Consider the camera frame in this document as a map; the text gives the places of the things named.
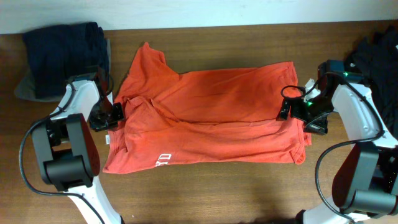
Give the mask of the orange red printed t-shirt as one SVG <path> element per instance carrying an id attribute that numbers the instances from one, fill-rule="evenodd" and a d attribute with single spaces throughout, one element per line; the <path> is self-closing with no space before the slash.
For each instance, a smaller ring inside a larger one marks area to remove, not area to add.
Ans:
<path id="1" fill-rule="evenodd" d="M 163 52 L 140 47 L 119 89 L 125 118 L 109 132 L 104 172 L 129 174 L 199 162 L 301 164 L 311 135 L 278 121 L 292 62 L 178 74 Z"/>

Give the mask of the navy blue garment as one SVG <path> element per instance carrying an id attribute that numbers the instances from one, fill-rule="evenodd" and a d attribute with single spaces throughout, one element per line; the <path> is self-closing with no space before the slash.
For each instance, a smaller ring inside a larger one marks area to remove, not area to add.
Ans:
<path id="1" fill-rule="evenodd" d="M 44 27 L 24 33 L 22 40 L 40 100 L 63 96 L 66 80 L 91 67 L 110 70 L 107 42 L 96 22 Z"/>

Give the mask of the grey garment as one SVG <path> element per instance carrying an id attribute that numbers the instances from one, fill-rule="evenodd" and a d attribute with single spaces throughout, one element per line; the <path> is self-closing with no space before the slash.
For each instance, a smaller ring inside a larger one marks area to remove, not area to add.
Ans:
<path id="1" fill-rule="evenodd" d="M 23 100 L 60 101 L 67 82 L 73 77 L 93 73 L 90 66 L 99 66 L 109 73 L 110 40 L 61 37 L 29 37 L 24 39 L 29 69 L 17 84 L 14 94 Z M 112 84 L 101 84 L 105 93 Z"/>

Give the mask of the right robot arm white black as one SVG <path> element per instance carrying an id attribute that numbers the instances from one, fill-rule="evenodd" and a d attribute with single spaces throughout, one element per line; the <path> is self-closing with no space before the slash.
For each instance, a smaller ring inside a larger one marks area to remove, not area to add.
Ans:
<path id="1" fill-rule="evenodd" d="M 324 72 L 309 80 L 300 96 L 283 96 L 279 120 L 304 123 L 307 133 L 328 132 L 327 117 L 339 114 L 348 140 L 322 152 L 315 165 L 315 185 L 322 200 L 302 210 L 296 223 L 362 223 L 397 215 L 397 139 L 389 132 L 373 103 L 370 79 L 359 73 Z M 331 151 L 351 146 L 336 173 L 331 197 L 322 193 L 319 170 Z"/>

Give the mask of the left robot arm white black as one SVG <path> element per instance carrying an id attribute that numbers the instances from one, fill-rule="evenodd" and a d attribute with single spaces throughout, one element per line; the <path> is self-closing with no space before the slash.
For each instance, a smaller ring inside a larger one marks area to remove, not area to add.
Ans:
<path id="1" fill-rule="evenodd" d="M 115 128 L 124 119 L 112 98 L 107 74 L 71 77 L 59 105 L 28 130 L 42 180 L 54 196 L 68 197 L 87 223 L 123 223 L 100 182 L 100 157 L 92 131 Z"/>

